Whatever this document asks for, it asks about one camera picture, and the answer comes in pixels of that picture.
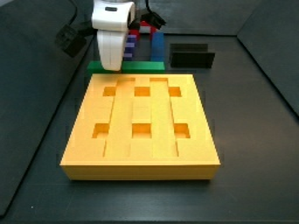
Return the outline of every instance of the dark gray table surface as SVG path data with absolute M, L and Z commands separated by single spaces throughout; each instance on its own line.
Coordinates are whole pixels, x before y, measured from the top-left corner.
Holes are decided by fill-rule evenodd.
M 299 221 L 298 117 L 237 38 L 167 36 L 209 43 L 213 69 L 193 73 L 222 167 L 213 181 L 70 181 L 59 162 L 88 84 L 90 48 L 7 216 L 0 221 Z M 137 60 L 150 59 L 150 41 Z

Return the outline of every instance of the stacked blocks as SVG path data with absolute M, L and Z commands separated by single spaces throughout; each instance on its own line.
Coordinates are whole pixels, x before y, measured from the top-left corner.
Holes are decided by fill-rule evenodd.
M 135 48 L 137 48 L 137 35 L 128 35 L 127 41 L 126 41 L 126 51 L 124 51 L 124 56 L 123 56 L 124 61 L 134 59 Z
M 151 61 L 165 61 L 165 34 L 162 32 L 154 34 Z

